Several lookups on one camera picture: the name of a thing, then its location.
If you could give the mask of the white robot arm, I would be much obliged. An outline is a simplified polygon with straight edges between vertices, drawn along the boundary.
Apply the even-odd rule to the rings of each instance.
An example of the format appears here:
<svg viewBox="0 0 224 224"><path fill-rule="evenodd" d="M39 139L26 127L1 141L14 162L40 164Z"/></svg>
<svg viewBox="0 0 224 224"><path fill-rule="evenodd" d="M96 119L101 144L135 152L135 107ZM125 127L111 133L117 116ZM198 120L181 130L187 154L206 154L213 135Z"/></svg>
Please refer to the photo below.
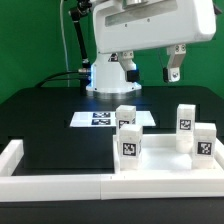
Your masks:
<svg viewBox="0 0 224 224"><path fill-rule="evenodd" d="M74 23L93 16L97 48L94 63L82 55L90 71L87 94L126 98L139 92L140 74L133 62L138 50L166 48L163 79L179 81L186 46L211 40L221 13L213 0L77 0L70 16Z"/></svg>

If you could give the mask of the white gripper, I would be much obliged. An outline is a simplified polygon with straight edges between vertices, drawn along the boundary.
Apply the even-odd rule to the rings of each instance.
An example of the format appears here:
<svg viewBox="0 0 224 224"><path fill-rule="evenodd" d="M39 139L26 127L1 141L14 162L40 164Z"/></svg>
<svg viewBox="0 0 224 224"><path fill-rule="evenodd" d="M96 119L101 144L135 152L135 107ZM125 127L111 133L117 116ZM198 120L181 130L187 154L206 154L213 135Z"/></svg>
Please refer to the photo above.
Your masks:
<svg viewBox="0 0 224 224"><path fill-rule="evenodd" d="M210 41L216 32L212 0L147 0L128 8L122 0L109 0L94 8L93 24L97 49L102 54L119 52L125 80L132 83L139 80L132 51L169 46L163 80L177 82L185 44Z"/></svg>

